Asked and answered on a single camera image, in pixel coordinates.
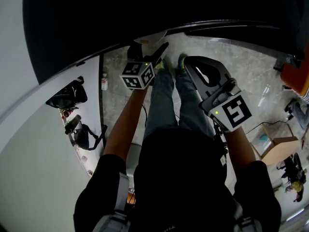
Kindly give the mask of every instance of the black bag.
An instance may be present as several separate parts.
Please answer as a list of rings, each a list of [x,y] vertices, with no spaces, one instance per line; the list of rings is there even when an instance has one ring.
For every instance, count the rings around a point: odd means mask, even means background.
[[[57,94],[50,98],[46,104],[60,109],[76,109],[75,105],[87,101],[87,95],[82,84],[84,79],[82,76],[78,80],[66,85]]]
[[[97,148],[99,142],[101,141],[101,139],[103,138],[105,131],[107,129],[107,126],[104,126],[103,132],[101,133],[101,135],[98,137],[97,135],[95,135],[90,128],[85,125],[82,124],[82,128],[80,129],[76,129],[74,131],[74,141],[75,143],[82,149],[85,150],[94,150]],[[95,141],[95,145],[92,148],[89,148],[89,136],[88,133],[90,133],[90,135],[92,135],[96,141]]]

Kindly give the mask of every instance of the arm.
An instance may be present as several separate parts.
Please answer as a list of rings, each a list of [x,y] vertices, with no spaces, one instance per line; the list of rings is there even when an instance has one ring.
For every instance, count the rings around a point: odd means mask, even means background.
[[[147,88],[144,90],[135,89],[132,92],[129,101],[108,137],[103,155],[116,155],[126,161],[126,156],[139,121],[140,110],[146,93]]]
[[[242,127],[233,132],[226,133],[225,138],[231,162],[236,177],[238,177],[242,169],[255,161],[255,155]]]
[[[237,177],[234,198],[246,216],[261,223],[263,231],[278,231],[281,209],[274,196],[266,165],[255,160],[253,149],[241,127],[226,133],[225,138]]]

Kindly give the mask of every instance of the bag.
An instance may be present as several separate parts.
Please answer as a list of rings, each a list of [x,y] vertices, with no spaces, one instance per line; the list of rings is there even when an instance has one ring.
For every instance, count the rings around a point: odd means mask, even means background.
[[[87,125],[82,124],[82,128],[74,130],[74,141],[79,146],[79,148],[82,148],[84,150],[89,150],[89,151],[94,150],[97,148],[99,142],[103,138],[106,129],[107,129],[107,126],[104,126],[101,135],[98,137],[90,130],[90,128]],[[90,135],[92,135],[96,140],[95,145],[92,148],[89,148],[88,133],[90,133]]]
[[[84,79],[82,76],[78,79],[80,81],[74,80],[69,83],[45,104],[60,109],[76,109],[78,107],[75,107],[75,105],[86,102],[88,98],[82,86]]]
[[[126,174],[119,173],[118,193],[114,211],[104,215],[96,224],[92,232],[129,232],[131,221],[124,212],[129,190],[129,178]],[[234,232],[262,232],[261,223],[249,216],[243,215],[241,205],[234,199],[235,203],[235,224]]]

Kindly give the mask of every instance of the orange object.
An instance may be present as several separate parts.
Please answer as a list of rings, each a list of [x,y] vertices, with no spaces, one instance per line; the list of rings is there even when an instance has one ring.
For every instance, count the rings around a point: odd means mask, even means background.
[[[285,64],[281,73],[281,80],[291,87],[300,96],[305,96],[309,88],[309,44],[305,50],[305,59],[300,68]]]

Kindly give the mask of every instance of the white cube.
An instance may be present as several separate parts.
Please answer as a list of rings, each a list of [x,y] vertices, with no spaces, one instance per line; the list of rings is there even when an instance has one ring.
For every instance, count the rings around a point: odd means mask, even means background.
[[[155,76],[154,74],[151,62],[129,62],[120,78],[126,88],[145,89]]]

